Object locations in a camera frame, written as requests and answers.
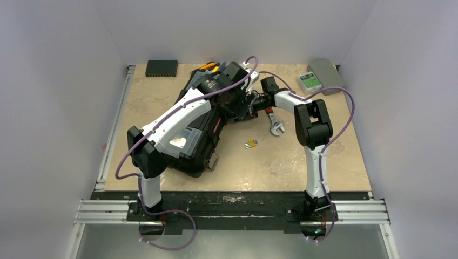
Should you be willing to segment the black plastic toolbox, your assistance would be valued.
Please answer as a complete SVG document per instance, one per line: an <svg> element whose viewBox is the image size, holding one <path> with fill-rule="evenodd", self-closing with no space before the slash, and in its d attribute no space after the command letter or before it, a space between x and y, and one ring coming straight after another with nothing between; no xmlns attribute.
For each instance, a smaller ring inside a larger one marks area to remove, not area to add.
<svg viewBox="0 0 458 259"><path fill-rule="evenodd" d="M224 86L222 70L194 70L186 86L180 91L179 98L184 97L188 90L197 88L207 94ZM211 98L212 108L189 123L169 142L163 152L170 168L179 170L191 177L198 178L206 169L214 169L219 157L215 149L220 140L220 134L229 122L239 122L247 119L225 118L218 104L218 96Z"/></svg>

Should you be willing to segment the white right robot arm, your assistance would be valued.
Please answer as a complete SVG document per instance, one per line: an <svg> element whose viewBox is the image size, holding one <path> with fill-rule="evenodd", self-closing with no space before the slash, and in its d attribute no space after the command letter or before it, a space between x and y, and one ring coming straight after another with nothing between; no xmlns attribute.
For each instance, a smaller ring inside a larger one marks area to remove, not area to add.
<svg viewBox="0 0 458 259"><path fill-rule="evenodd" d="M327 183L327 147L333 127L323 100L300 97L289 90L280 89L249 98L253 111L277 107L294 115L295 133L306 154L307 181L304 215L315 220L331 205Z"/></svg>

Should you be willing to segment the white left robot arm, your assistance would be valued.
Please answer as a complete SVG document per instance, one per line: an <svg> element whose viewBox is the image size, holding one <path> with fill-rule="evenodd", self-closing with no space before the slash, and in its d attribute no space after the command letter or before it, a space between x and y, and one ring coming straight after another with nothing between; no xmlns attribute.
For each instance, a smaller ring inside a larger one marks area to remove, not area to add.
<svg viewBox="0 0 458 259"><path fill-rule="evenodd" d="M119 162L115 176L124 162L130 158L136 168L129 176L138 178L138 196L142 203L140 214L149 221L156 220L161 213L159 178L168 167L163 151L180 131L188 124L222 105L240 105L251 93L256 79L244 76L240 80L225 85L222 76L214 78L207 74L199 78L196 86L190 88L171 108L153 122L138 128L132 126L127 132L128 151Z"/></svg>

